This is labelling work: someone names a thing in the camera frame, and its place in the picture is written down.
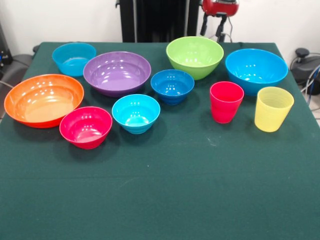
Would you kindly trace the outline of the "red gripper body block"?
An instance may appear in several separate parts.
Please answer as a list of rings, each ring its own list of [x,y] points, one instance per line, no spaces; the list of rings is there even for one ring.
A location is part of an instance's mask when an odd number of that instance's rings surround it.
[[[239,9],[239,0],[203,0],[202,10],[208,16],[234,16]]]

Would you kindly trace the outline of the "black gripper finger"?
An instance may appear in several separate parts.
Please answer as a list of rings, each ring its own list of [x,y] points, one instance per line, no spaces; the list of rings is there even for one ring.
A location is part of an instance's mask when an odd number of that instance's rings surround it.
[[[203,22],[202,22],[202,26],[201,26],[201,30],[200,30],[200,35],[204,36],[206,34],[207,31],[207,23],[208,23],[208,15],[206,13],[204,13],[203,15]]]
[[[224,24],[225,24],[226,20],[227,20],[227,16],[226,15],[222,15],[220,24],[218,25],[217,30],[216,30],[216,34],[215,34],[215,36],[217,38],[224,38],[225,37]]]

